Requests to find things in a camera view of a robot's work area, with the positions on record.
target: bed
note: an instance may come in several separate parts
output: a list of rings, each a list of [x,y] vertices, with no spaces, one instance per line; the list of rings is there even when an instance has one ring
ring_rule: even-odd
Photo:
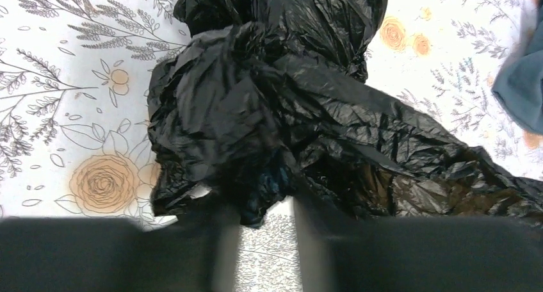
[[[128,217],[144,230],[158,176],[146,137],[157,61],[190,40],[176,0],[0,0],[0,218]],[[537,0],[389,0],[368,85],[398,97],[514,175],[543,179],[543,137],[490,89],[535,27]],[[243,229],[236,291],[301,291],[291,201]]]

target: black garbage bag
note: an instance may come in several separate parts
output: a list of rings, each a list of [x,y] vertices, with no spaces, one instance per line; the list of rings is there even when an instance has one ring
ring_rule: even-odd
[[[288,46],[360,81],[368,72],[364,53],[383,21],[388,0],[179,0],[175,18],[191,34],[263,22],[286,32]]]
[[[162,167],[155,215],[189,211],[199,202],[191,190],[203,184],[238,208],[243,225],[258,227],[303,182],[352,218],[492,215],[542,225],[543,182],[512,176],[482,148],[363,83],[362,56],[386,0],[321,3],[337,15],[341,5],[359,7],[359,17],[346,11],[335,27],[310,0],[260,1],[268,16],[258,21],[215,30],[193,19],[202,32],[153,71],[149,138]],[[302,17],[309,22],[290,19]],[[337,28],[349,22],[363,35]],[[335,38],[314,35],[317,26]]]

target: bedspread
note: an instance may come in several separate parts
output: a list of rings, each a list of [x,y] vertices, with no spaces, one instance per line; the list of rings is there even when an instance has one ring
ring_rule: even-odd
[[[159,167],[147,139],[150,70],[190,40],[176,0],[0,0],[0,218],[124,216],[145,230]],[[389,0],[368,85],[543,179],[543,136],[491,87],[535,27],[537,0]],[[301,291],[291,202],[243,229],[236,291]]]

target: floral bedsheet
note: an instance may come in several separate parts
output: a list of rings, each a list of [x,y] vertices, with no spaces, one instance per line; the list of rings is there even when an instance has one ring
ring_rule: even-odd
[[[145,230],[159,167],[146,138],[157,61],[190,37],[176,0],[0,0],[0,218],[125,216]],[[490,88],[537,0],[389,0],[368,84],[428,113],[515,175],[543,179],[543,137]],[[291,203],[244,229],[236,291],[301,291]]]

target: botanical pattern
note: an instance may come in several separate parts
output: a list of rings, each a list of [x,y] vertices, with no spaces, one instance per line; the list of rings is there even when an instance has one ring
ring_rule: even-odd
[[[156,229],[160,167],[146,128],[149,70],[190,41],[177,0],[0,0],[0,218],[116,216]],[[490,89],[535,27],[539,0],[389,0],[368,84],[543,179],[543,137]],[[294,220],[243,229],[236,291],[301,291]]]

